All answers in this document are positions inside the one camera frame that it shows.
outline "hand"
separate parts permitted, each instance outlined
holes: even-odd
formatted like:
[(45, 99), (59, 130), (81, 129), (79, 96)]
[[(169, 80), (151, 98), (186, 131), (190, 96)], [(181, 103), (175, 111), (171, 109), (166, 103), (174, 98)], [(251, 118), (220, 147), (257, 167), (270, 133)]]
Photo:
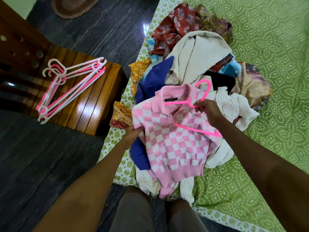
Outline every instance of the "hand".
[(225, 120), (226, 118), (221, 114), (220, 109), (218, 108), (218, 105), (215, 101), (204, 99), (204, 101), (196, 101), (193, 103), (194, 106), (198, 105), (198, 107), (195, 108), (196, 112), (205, 112), (207, 115), (207, 119), (209, 124), (217, 128), (218, 124)]
[(135, 139), (137, 138), (138, 134), (144, 130), (144, 127), (139, 127), (137, 129), (134, 129), (134, 126), (131, 125), (127, 131), (125, 136), (122, 138), (122, 140), (120, 141), (122, 143), (122, 145), (125, 145), (126, 150), (130, 149), (131, 145), (133, 144), (133, 142), (135, 141)]

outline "plastic hanger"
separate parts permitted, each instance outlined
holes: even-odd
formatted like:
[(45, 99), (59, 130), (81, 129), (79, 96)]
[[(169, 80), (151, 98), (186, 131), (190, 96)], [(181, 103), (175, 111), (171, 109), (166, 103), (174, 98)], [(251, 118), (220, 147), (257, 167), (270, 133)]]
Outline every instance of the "plastic hanger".
[[(206, 98), (209, 90), (211, 89), (211, 82), (210, 80), (208, 79), (203, 79), (203, 80), (200, 80), (199, 82), (196, 83), (196, 87), (198, 87), (201, 83), (203, 82), (206, 82), (208, 84), (208, 87), (203, 95), (203, 97), (201, 98), (201, 101), (204, 101), (204, 99)], [(187, 101), (178, 101), (178, 102), (166, 102), (164, 103), (164, 105), (178, 105), (178, 104), (187, 104), (188, 106), (192, 107), (192, 108), (196, 108), (198, 106), (193, 106), (191, 104), (191, 98), (188, 98)], [(215, 131), (215, 133), (211, 133), (211, 132), (207, 132), (207, 131), (203, 131), (203, 130), (199, 130), (199, 129), (194, 129), (194, 128), (190, 128), (190, 127), (187, 127), (187, 126), (183, 126), (183, 125), (179, 125), (179, 124), (175, 124), (174, 123), (174, 126), (176, 127), (180, 127), (180, 128), (184, 128), (184, 129), (188, 129), (188, 130), (192, 130), (192, 131), (195, 131), (195, 132), (198, 132), (198, 133), (204, 133), (204, 134), (207, 134), (207, 135), (211, 135), (211, 136), (215, 136), (215, 137), (222, 137), (222, 135), (219, 133), (218, 130)]]
[[(72, 67), (64, 67), (61, 62), (57, 59), (51, 59), (48, 62), (48, 68), (43, 70), (43, 76), (51, 76), (51, 73), (55, 74), (51, 85), (48, 87), (46, 93), (39, 102), (36, 110), (39, 112), (38, 121), (41, 124), (45, 124), (51, 117), (56, 115), (60, 110), (62, 110), (66, 105), (68, 105), (72, 100), (84, 92), (91, 84), (93, 84), (101, 75), (105, 72), (106, 60), (103, 57), (84, 62)], [(75, 69), (76, 67), (84, 66), (80, 69), (73, 70), (67, 73), (69, 70)], [(59, 85), (63, 85), (67, 79), (80, 76), (89, 73), (83, 80), (72, 87), (68, 92), (59, 97), (52, 104), (49, 104), (52, 97), (54, 96)]]

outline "wooden chair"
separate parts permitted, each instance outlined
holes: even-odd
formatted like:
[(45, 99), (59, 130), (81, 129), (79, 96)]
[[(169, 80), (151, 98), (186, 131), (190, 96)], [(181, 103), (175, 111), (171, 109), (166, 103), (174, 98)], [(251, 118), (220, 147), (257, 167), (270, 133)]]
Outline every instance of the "wooden chair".
[[(42, 76), (48, 61), (57, 58), (70, 67), (95, 57), (50, 43), (2, 0), (0, 10), (0, 109), (38, 117), (35, 107), (53, 79)], [(107, 127), (113, 103), (120, 99), (128, 79), (120, 65), (107, 62), (105, 66), (95, 83), (49, 121), (90, 135)], [(83, 78), (69, 79), (54, 100)]]

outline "pink checkered sweater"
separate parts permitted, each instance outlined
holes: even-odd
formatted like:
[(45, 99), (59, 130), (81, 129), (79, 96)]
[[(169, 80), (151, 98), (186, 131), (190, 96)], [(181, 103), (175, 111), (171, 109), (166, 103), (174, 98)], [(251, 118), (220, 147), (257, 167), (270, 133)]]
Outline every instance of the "pink checkered sweater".
[(180, 124), (214, 133), (205, 113), (196, 113), (187, 104), (164, 105), (168, 99), (193, 104), (201, 99), (204, 91), (188, 84), (164, 86), (132, 109), (134, 128), (145, 127), (140, 139), (146, 146), (152, 177), (161, 182), (160, 198), (172, 194), (183, 178), (203, 175), (207, 155), (218, 146), (218, 137), (176, 127)]

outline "pile of clothes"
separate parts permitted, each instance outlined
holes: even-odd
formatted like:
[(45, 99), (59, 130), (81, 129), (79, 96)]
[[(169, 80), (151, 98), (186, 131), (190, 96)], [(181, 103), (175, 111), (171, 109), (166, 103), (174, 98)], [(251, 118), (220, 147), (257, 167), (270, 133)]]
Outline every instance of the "pile of clothes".
[(240, 130), (245, 130), (271, 95), (269, 83), (253, 65), (237, 62), (227, 42), (232, 25), (206, 8), (180, 4), (164, 18), (148, 40), (151, 58), (130, 65), (133, 109), (114, 104), (110, 125), (126, 129), (143, 126), (131, 147), (136, 180), (146, 194), (170, 196), (180, 184), (180, 196), (194, 202), (194, 177), (203, 169), (229, 161), (234, 152), (222, 137), (178, 127), (215, 133), (205, 113), (187, 104), (203, 97), (217, 102), (221, 113)]

